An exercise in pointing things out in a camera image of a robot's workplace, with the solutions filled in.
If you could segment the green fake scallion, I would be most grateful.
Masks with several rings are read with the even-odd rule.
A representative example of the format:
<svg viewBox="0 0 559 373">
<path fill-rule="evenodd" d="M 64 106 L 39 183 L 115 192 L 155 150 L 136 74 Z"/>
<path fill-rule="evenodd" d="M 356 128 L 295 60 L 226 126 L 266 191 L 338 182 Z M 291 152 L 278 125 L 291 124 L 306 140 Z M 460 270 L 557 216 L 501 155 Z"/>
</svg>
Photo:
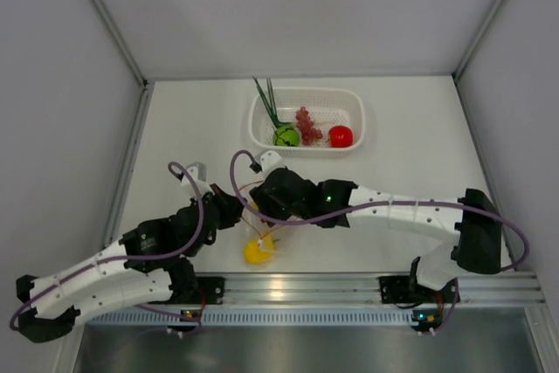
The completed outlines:
<svg viewBox="0 0 559 373">
<path fill-rule="evenodd" d="M 278 109 L 276 107 L 275 101 L 275 94 L 273 91 L 273 83 L 270 78 L 266 78 L 266 90 L 262 88 L 259 83 L 259 80 L 256 77 L 252 77 L 252 80 L 255 83 L 257 91 L 259 93 L 260 100 L 270 118 L 272 124 L 275 128 L 281 127 L 291 127 L 293 125 L 292 122 L 289 121 L 282 121 L 278 116 Z"/>
</svg>

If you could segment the clear zip bag orange seal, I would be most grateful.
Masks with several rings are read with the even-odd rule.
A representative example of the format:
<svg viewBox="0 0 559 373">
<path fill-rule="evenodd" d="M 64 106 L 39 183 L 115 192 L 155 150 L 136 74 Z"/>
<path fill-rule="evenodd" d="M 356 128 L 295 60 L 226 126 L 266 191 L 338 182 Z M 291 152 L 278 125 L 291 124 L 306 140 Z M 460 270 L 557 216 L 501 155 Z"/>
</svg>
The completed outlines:
<svg viewBox="0 0 559 373">
<path fill-rule="evenodd" d="M 269 266 L 272 262 L 274 262 L 274 260 L 277 260 L 287 254 L 287 251 L 293 242 L 293 229 L 291 227 L 279 224 L 269 225 L 265 220 L 257 218 L 247 209 L 243 210 L 241 222 L 245 226 L 245 245 L 253 239 L 271 236 L 276 247 L 276 253 L 270 261 L 262 265 L 250 265 L 245 262 L 248 266 Z"/>
</svg>

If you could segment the purple fake grape bunch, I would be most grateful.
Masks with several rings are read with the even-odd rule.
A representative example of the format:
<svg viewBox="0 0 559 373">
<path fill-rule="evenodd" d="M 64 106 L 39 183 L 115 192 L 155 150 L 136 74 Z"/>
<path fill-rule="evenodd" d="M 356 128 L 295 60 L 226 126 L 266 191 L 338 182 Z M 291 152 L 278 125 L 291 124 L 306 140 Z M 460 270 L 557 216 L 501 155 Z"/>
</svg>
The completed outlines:
<svg viewBox="0 0 559 373">
<path fill-rule="evenodd" d="M 310 118 L 309 111 L 305 107 L 301 107 L 295 115 L 296 127 L 300 132 L 300 139 L 304 146 L 311 146 L 323 139 L 320 129 L 315 126 L 314 121 Z"/>
</svg>

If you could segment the red fake apple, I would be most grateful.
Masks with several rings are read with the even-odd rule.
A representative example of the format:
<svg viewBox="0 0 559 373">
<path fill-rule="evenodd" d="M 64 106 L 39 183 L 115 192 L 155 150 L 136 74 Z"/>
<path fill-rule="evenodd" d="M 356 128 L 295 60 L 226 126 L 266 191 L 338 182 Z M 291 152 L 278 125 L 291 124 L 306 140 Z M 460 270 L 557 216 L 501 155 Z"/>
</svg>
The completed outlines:
<svg viewBox="0 0 559 373">
<path fill-rule="evenodd" d="M 334 149 L 345 149 L 354 143 L 353 131 L 343 125 L 333 126 L 328 131 L 328 144 Z"/>
</svg>

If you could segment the green fake watermelon ball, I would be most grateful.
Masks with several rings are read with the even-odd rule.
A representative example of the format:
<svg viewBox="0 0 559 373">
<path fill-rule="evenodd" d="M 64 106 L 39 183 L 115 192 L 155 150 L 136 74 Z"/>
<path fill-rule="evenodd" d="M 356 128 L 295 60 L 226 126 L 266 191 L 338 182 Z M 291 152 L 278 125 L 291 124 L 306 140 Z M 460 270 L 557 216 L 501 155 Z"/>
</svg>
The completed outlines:
<svg viewBox="0 0 559 373">
<path fill-rule="evenodd" d="M 280 147 L 298 147 L 300 145 L 300 134 L 293 126 L 280 126 L 273 133 L 273 145 Z"/>
</svg>

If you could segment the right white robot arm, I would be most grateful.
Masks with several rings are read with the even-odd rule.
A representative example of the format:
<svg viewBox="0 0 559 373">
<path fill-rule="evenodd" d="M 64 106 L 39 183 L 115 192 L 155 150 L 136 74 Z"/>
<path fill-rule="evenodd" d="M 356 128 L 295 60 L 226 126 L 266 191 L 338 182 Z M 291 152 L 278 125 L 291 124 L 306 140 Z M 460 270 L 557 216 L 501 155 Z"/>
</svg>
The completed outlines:
<svg viewBox="0 0 559 373">
<path fill-rule="evenodd" d="M 268 224 L 305 221 L 324 229 L 363 226 L 438 240 L 433 251 L 411 263 L 407 287 L 417 300 L 429 300 L 465 273 L 494 275 L 501 270 L 502 223 L 480 190 L 468 189 L 450 202 L 419 200 L 351 181 L 313 183 L 288 168 L 277 168 L 249 195 Z"/>
</svg>

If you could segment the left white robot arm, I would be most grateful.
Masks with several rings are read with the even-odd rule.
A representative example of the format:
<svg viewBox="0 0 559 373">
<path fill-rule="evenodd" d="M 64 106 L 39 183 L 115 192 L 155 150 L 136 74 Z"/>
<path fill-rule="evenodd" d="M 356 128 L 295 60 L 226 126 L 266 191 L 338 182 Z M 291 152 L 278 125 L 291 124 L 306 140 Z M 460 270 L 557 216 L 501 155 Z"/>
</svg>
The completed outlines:
<svg viewBox="0 0 559 373">
<path fill-rule="evenodd" d="M 215 243 L 217 231 L 239 223 L 242 212 L 236 197 L 212 184 L 175 214 L 140 223 L 70 269 L 20 277 L 16 289 L 22 305 L 10 329 L 34 343 L 50 342 L 120 308 L 204 300 L 190 260 Z"/>
</svg>

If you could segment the yellow fake bell pepper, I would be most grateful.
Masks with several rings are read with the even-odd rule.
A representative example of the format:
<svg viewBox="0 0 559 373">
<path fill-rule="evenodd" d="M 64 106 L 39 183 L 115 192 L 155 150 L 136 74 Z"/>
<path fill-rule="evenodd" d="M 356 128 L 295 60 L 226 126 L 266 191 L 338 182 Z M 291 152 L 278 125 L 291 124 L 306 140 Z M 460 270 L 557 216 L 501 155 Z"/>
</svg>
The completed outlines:
<svg viewBox="0 0 559 373">
<path fill-rule="evenodd" d="M 244 260 L 250 265 L 262 265 L 270 261 L 276 253 L 271 236 L 249 241 L 243 250 Z"/>
</svg>

